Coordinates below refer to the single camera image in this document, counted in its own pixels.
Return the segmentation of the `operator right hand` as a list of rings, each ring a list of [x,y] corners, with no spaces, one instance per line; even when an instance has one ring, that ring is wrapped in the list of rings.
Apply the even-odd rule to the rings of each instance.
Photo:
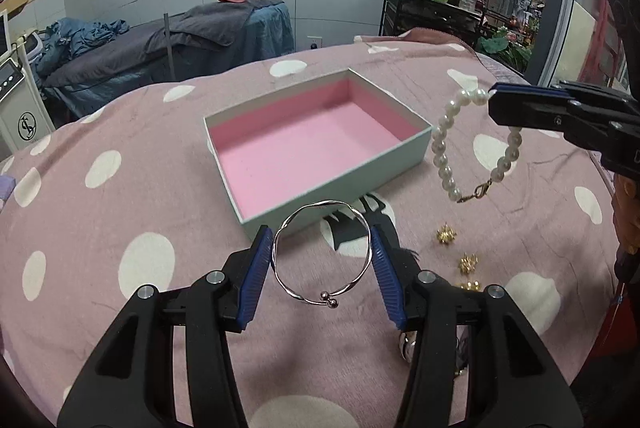
[[[616,174],[612,198],[613,223],[620,244],[628,254],[640,248],[640,200],[636,182]]]

